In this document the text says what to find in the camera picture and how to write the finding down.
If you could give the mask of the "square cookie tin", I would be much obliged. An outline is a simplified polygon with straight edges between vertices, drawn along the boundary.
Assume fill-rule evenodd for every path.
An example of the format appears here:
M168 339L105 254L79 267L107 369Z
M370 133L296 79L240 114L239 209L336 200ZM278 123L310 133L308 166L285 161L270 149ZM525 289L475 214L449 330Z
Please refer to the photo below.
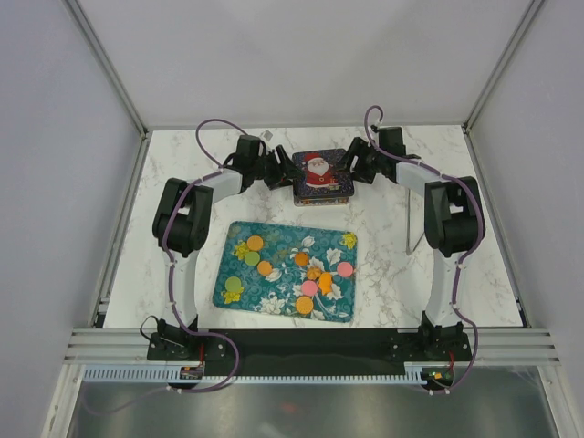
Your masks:
M349 196L339 196L339 197L318 197L318 198L301 198L300 196L294 195L294 205L295 206L331 206L331 205L343 205L349 202Z

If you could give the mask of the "metal tongs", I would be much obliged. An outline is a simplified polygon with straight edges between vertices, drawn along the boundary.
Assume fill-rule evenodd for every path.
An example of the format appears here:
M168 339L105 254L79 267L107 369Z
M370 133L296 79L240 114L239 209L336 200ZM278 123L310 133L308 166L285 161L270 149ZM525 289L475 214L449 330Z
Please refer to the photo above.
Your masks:
M412 242L412 192L410 189L406 190L405 226L405 253L407 256L411 256L420 246L423 238L425 237L425 232L421 233L415 243Z

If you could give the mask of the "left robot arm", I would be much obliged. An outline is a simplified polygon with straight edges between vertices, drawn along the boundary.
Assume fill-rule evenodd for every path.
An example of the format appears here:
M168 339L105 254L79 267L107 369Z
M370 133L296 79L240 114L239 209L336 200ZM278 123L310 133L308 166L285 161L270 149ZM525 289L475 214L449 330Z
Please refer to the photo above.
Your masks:
M166 182L152 234L164 254L168 301L149 337L149 360L191 360L202 339L209 336L197 330L194 286L196 263L209 235L214 204L245 192L256 181L274 190L301 176L302 171L283 146L270 150L260 138L243 134L235 151L216 171L190 182L177 178Z

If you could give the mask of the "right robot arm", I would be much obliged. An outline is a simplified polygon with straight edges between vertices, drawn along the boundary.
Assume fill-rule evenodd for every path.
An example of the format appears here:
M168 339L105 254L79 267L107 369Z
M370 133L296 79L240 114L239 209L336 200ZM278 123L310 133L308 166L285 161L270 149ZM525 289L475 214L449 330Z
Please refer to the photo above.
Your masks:
M460 289L470 257L485 237L485 219L475 178L456 178L438 171L406 151L400 128L366 125L337 168L359 183L382 175L423 199L424 236L433 250L430 297L413 346L428 360L453 353L474 361L476 324L459 306Z

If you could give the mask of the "gold tin lid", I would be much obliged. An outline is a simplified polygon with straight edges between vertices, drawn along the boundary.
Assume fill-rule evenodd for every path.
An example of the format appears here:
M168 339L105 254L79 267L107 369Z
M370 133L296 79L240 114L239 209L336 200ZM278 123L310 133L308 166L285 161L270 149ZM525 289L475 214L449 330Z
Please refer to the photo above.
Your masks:
M344 149L295 152L292 161L304 176L294 182L293 194L301 198L352 197L354 184L349 172L336 170L344 152Z

